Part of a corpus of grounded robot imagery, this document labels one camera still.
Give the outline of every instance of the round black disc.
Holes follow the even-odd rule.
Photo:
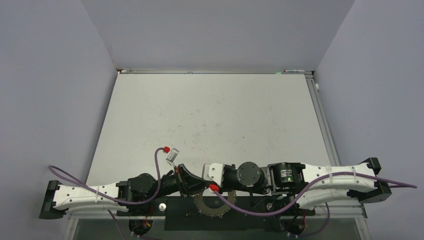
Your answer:
[[[261,177],[261,169],[254,162],[247,161],[237,169],[237,180],[246,187],[253,187]]]

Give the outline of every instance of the white tabletop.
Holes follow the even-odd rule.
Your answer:
[[[198,176],[205,163],[330,164],[301,74],[119,74],[87,184],[156,178],[163,146]]]

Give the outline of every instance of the gray floor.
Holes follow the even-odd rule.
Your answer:
[[[319,229],[325,219],[306,219],[304,233]],[[164,220],[156,220],[152,229],[146,236],[160,240],[246,240],[246,239],[287,239],[286,233],[265,232],[262,229],[249,229],[246,231],[163,231]],[[128,220],[120,220],[119,224],[127,240],[130,238]],[[121,237],[112,219],[81,219],[78,222],[74,240],[120,240]],[[305,237],[307,240],[359,240],[361,239],[356,227],[355,219],[331,219],[327,228],[314,236]]]

